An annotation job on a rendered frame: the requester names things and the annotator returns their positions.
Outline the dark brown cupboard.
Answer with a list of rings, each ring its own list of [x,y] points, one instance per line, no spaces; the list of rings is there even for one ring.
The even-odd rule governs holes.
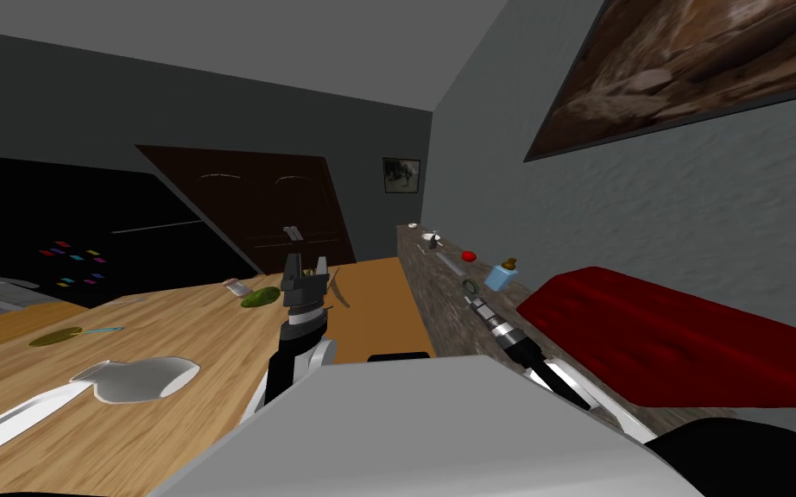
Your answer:
[[[299,253],[356,262],[326,161],[320,156],[139,146],[140,152],[265,274]]]

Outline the large brown framed picture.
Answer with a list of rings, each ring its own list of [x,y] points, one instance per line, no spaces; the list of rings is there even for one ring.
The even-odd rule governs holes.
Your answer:
[[[796,99],[796,0],[604,0],[528,160]]]

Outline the olive green plate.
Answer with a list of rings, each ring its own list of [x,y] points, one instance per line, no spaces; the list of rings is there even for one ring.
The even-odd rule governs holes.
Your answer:
[[[56,343],[62,343],[65,342],[66,340],[72,339],[73,337],[81,334],[82,332],[83,329],[78,326],[56,330],[34,339],[28,344],[28,346],[44,347],[44,346],[54,345]]]

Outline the black fridge with magnets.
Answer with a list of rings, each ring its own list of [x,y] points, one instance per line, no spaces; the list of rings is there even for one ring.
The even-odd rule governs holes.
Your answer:
[[[0,281],[93,308],[254,276],[153,174],[0,158]]]

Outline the white vase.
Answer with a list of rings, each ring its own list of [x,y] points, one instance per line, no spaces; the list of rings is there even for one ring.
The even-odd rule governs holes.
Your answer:
[[[198,375],[200,365],[179,356],[160,356],[134,362],[103,361],[76,374],[71,383],[93,385],[94,396],[111,405],[164,399]]]

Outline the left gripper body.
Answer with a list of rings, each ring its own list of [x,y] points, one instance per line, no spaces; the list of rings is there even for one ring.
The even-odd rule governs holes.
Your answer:
[[[304,324],[324,313],[329,274],[283,274],[281,293],[289,324]]]

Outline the light wooden table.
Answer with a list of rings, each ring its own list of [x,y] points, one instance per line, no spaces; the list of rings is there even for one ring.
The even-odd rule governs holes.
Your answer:
[[[49,324],[0,344],[0,413],[106,360],[181,356],[201,370],[149,403],[108,405],[84,391],[0,448],[0,493],[145,497],[238,426],[287,318],[280,303],[245,309],[214,285],[129,295],[72,316],[57,305],[42,313]],[[75,326],[124,330],[28,346]]]

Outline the brown thin utensil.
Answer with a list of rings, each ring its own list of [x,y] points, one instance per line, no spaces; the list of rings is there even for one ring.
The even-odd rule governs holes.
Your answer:
[[[339,272],[338,267],[336,267],[330,272],[328,290],[333,294],[334,298],[339,302],[339,304],[341,304],[341,306],[343,306],[344,308],[351,308],[351,305],[348,303],[348,300],[346,299],[346,297],[338,287],[337,283],[338,272]]]

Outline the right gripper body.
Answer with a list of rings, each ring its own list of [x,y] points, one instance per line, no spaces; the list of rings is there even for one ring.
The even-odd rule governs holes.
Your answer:
[[[470,308],[489,331],[503,331],[503,318],[485,304],[477,293],[464,290],[464,296]]]

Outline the white long utensil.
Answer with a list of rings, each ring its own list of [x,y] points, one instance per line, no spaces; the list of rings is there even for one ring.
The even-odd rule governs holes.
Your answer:
[[[91,386],[88,381],[68,383],[36,395],[0,414],[0,446],[59,411]]]

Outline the blue bottle brown cap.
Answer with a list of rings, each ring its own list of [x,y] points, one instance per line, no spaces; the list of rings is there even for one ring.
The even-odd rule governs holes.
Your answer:
[[[494,292],[502,291],[518,274],[516,259],[508,258],[498,266],[494,266],[484,284]]]

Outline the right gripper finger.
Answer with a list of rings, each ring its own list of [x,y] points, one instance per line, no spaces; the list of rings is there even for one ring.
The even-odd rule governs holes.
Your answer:
[[[463,266],[454,261],[450,256],[443,252],[436,252],[435,255],[453,274],[456,274],[458,277],[465,277],[467,275],[467,271],[463,268]]]

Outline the small dark framed picture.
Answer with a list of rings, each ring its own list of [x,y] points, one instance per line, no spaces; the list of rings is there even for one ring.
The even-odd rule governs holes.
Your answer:
[[[420,185],[420,160],[383,158],[383,184],[386,193],[417,193]]]

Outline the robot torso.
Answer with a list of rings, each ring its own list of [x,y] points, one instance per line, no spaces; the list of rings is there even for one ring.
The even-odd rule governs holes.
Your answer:
[[[483,355],[324,366],[148,497],[702,497]]]

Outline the green cucumber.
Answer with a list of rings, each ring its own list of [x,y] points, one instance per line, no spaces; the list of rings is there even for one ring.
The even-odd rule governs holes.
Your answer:
[[[242,308],[258,308],[275,303],[281,296],[281,290],[275,286],[266,286],[250,292],[242,297]]]

